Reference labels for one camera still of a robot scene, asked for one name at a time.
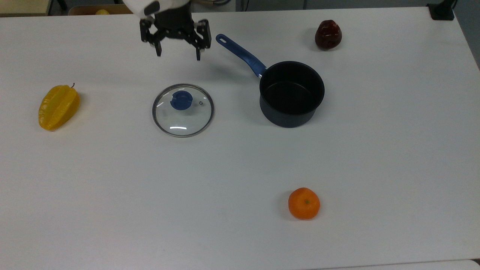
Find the orange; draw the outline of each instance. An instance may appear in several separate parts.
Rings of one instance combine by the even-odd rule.
[[[310,220],[318,214],[320,200],[315,192],[306,187],[301,187],[288,197],[288,209],[297,219]]]

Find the black saucepan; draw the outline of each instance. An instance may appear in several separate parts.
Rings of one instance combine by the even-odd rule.
[[[325,95],[320,75],[304,63],[285,61],[266,68],[255,56],[223,34],[216,40],[244,60],[260,80],[260,108],[270,122],[298,127],[312,118]]]

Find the glass lid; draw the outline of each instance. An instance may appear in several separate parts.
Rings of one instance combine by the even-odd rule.
[[[202,88],[190,84],[170,86],[153,103],[153,120],[165,133],[175,137],[199,134],[214,115],[213,101]]]

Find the apple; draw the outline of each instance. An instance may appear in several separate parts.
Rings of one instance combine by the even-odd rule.
[[[315,43],[322,50],[333,49],[342,41],[342,30],[333,20],[323,21],[315,33]]]

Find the table surface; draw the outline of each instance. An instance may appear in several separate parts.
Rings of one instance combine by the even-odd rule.
[[[0,0],[0,16],[47,16],[51,0]]]
[[[480,72],[456,20],[427,8],[194,14],[265,65],[313,67],[325,98],[304,126],[271,124],[258,78],[219,44],[140,41],[134,15],[0,19],[0,268],[295,270],[480,254]],[[322,20],[343,32],[332,51]],[[54,132],[55,85],[82,103]],[[159,130],[164,88],[206,89],[191,138]],[[322,202],[299,221],[289,193]]]
[[[405,263],[364,267],[334,268],[335,270],[480,270],[472,260]]]

